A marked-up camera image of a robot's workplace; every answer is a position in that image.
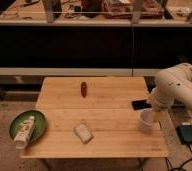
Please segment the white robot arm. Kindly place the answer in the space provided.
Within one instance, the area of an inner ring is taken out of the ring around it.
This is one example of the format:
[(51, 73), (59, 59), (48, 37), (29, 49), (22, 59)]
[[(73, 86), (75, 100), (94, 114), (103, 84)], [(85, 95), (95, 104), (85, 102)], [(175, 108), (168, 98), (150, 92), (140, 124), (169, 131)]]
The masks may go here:
[(181, 63), (160, 70), (155, 75), (156, 87), (152, 89), (148, 102), (155, 111), (169, 109), (174, 100), (192, 110), (192, 65)]

